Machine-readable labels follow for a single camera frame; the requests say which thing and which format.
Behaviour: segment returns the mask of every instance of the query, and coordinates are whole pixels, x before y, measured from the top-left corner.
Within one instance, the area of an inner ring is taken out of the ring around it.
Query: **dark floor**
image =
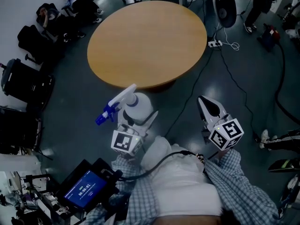
[[[95,0],[105,10],[105,17],[122,8],[122,0]],[[248,0],[236,0],[240,13]],[[202,0],[195,1],[190,9],[203,18]],[[253,126],[257,133],[267,128],[271,135],[282,135],[288,130],[298,128],[274,104],[274,93],[278,87],[282,71],[282,57],[278,47],[273,52],[266,52],[256,38],[263,32],[263,23],[273,24],[281,34],[281,44],[286,56],[286,79],[280,93],[283,106],[296,117],[300,117],[299,102],[299,54],[289,38],[281,29],[279,18],[272,14],[262,14],[256,25],[258,31],[249,35],[243,28],[241,18],[227,29],[229,42],[238,42],[240,50],[234,51],[224,45],[222,53],[239,85],[248,93],[248,106],[254,112]],[[96,117],[102,112],[106,103],[120,92],[93,74],[87,61],[89,39],[97,25],[85,27],[87,36],[71,45],[65,58],[54,71],[56,84],[52,97],[46,107],[44,133],[41,149],[51,148],[54,151],[53,161],[41,157],[44,168],[54,169],[54,176],[62,182],[65,177],[83,160],[94,162],[101,157],[107,162],[114,160],[117,154],[110,149],[115,123],[106,122],[102,126],[95,124]],[[223,31],[218,39],[224,41]],[[187,74],[179,78],[168,90],[161,93],[147,93],[159,115],[150,130],[145,147],[157,135],[164,135],[173,123],[192,85],[208,59],[210,49],[207,48],[202,58]],[[278,159],[294,158],[297,154],[284,150],[261,150],[252,138],[250,114],[244,107],[244,94],[230,79],[220,52],[215,51],[209,65],[197,83],[192,99],[184,113],[177,121],[168,138],[191,151],[201,152],[206,156],[216,151],[213,145],[205,145],[201,136],[203,123],[196,105],[196,98],[206,95],[221,102],[231,115],[237,118],[244,129],[244,136],[235,147],[241,153],[241,166],[245,175],[253,185],[257,185],[268,193],[278,204],[281,192],[292,173],[268,173],[268,167]]]

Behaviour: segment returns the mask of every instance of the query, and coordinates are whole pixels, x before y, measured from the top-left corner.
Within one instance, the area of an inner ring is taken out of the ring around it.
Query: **desk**
[[[200,18],[166,1],[145,1],[106,18],[88,46],[92,71],[103,81],[153,88],[171,82],[201,58],[207,42]]]

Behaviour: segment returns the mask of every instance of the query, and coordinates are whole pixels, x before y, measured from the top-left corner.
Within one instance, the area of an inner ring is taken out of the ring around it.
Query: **person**
[[[271,139],[268,130],[263,130],[261,136],[260,148],[267,148],[269,150],[289,150],[300,154],[300,131],[289,131],[287,134],[278,138],[276,135]]]
[[[247,33],[252,34],[257,27],[254,24],[262,13],[267,13],[271,8],[272,0],[253,0],[253,8],[244,22],[244,27]]]
[[[112,162],[123,177],[142,174],[166,155],[185,150],[158,136],[144,155],[140,167],[123,155]],[[117,182],[118,194],[109,203],[117,206],[130,195],[127,215],[109,212],[98,204],[88,215],[86,225],[275,225],[278,210],[268,195],[252,186],[240,167],[240,154],[234,149],[219,152],[219,160],[176,154],[167,158],[149,176],[135,182]]]
[[[78,37],[85,37],[85,33],[80,32],[72,17],[65,17],[54,8],[46,9],[41,7],[39,10],[39,23],[43,28],[53,31],[58,36],[64,37],[64,42]]]
[[[67,6],[72,6],[75,13],[82,21],[100,23],[101,18],[98,18],[95,13],[102,15],[104,13],[92,0],[67,0]]]

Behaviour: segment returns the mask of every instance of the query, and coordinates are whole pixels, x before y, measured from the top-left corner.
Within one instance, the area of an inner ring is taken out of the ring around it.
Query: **timer display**
[[[88,170],[64,197],[84,208],[105,185],[106,181]]]

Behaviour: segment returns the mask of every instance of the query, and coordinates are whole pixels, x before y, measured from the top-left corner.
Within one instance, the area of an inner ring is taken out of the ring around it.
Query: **plaid shirt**
[[[137,166],[134,160],[118,157],[112,162],[113,170],[123,171],[124,177],[136,176],[145,171]],[[252,186],[240,167],[240,154],[231,149],[220,160],[205,159],[205,170],[215,185],[223,206],[232,210],[242,225],[275,225],[278,224],[278,210],[268,195],[260,188]],[[116,205],[119,199],[131,194],[127,218],[116,222],[120,225],[150,225],[158,215],[151,181],[145,177],[136,183],[118,182],[120,192],[110,198],[110,204]],[[86,225],[104,224],[106,210],[98,205],[88,215]]]

